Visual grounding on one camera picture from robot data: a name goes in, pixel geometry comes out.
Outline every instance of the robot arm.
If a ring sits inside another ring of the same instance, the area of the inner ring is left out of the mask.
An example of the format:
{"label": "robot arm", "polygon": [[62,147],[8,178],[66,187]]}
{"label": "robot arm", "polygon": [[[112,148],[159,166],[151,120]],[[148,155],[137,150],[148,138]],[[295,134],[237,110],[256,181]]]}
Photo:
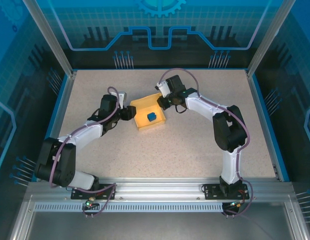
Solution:
{"label": "robot arm", "polygon": [[[54,184],[93,191],[98,189],[99,179],[96,176],[76,170],[76,155],[87,144],[113,129],[119,120],[128,121],[136,115],[134,106],[124,107],[125,100],[126,93],[119,92],[119,108],[109,120],[100,124],[98,123],[100,120],[107,118],[115,110],[117,102],[115,93],[102,97],[98,114],[93,114],[88,118],[84,124],[86,127],[71,136],[63,147],[53,175]],[[67,137],[69,135],[44,140],[35,168],[36,177],[49,181],[56,153]]]}
{"label": "robot arm", "polygon": [[220,189],[225,196],[229,195],[230,192],[237,192],[235,186],[241,185],[242,182],[236,172],[236,155],[238,148],[245,144],[247,135],[233,117],[218,107],[228,109],[243,122],[239,108],[234,105],[226,107],[216,104],[218,107],[215,107],[209,104],[214,104],[214,102],[199,97],[193,88],[186,89],[178,75],[158,83],[156,89],[160,90],[163,95],[157,102],[164,110],[172,105],[182,105],[185,109],[198,112],[213,123],[215,141],[223,153]]}

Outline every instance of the blue enclosure wall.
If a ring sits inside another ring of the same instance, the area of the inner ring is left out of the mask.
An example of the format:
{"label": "blue enclosure wall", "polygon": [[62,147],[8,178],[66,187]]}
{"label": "blue enclosure wall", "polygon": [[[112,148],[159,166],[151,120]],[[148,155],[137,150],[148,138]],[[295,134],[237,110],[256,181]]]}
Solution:
{"label": "blue enclosure wall", "polygon": [[281,0],[39,0],[76,69],[246,68]]}
{"label": "blue enclosure wall", "polygon": [[38,157],[63,78],[22,1],[0,1],[0,203],[8,203],[0,204],[0,240],[14,225],[26,190],[21,184],[32,177],[16,158]]}
{"label": "blue enclosure wall", "polygon": [[310,0],[297,0],[256,71],[298,192],[310,189]]}

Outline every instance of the yellow box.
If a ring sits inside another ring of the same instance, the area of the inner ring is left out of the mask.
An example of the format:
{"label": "yellow box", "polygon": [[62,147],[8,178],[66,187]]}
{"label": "yellow box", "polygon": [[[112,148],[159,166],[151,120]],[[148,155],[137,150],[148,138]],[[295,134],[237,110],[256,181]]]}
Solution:
{"label": "yellow box", "polygon": [[[149,129],[165,123],[166,118],[163,110],[157,103],[157,99],[162,96],[161,93],[146,96],[141,99],[131,101],[130,105],[136,107],[135,122],[137,128],[141,130]],[[156,119],[149,121],[147,115],[156,114]]]}

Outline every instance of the mounting plate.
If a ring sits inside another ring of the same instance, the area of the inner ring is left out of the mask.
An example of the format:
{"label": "mounting plate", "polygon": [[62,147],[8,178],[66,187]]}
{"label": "mounting plate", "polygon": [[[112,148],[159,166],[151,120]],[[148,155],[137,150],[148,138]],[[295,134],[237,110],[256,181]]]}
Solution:
{"label": "mounting plate", "polygon": [[[220,190],[219,184],[204,184],[201,186],[202,192],[205,194],[206,200],[241,200],[243,196],[239,192],[235,192],[228,197],[224,196],[224,193]],[[245,200],[249,199],[249,193],[246,184],[241,184],[238,190],[247,191],[245,193]]]}
{"label": "mounting plate", "polygon": [[[111,184],[99,184],[99,189],[104,189],[108,187],[109,185]],[[96,200],[107,200],[112,189],[113,188],[111,187],[105,190],[104,192],[102,192],[101,194],[99,194],[99,193],[85,193],[85,192],[82,192],[82,191],[79,191],[73,188],[71,191],[70,198],[73,200],[87,200],[90,197],[95,197]],[[116,190],[114,191],[113,195],[110,197],[110,200],[115,199],[115,192]]]}

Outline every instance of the blue block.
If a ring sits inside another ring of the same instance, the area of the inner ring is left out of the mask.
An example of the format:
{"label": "blue block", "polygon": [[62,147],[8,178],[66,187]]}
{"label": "blue block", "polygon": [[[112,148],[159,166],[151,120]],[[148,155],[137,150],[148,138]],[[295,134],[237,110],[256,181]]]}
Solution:
{"label": "blue block", "polygon": [[157,118],[156,114],[154,112],[151,112],[147,115],[148,120],[151,122]]}

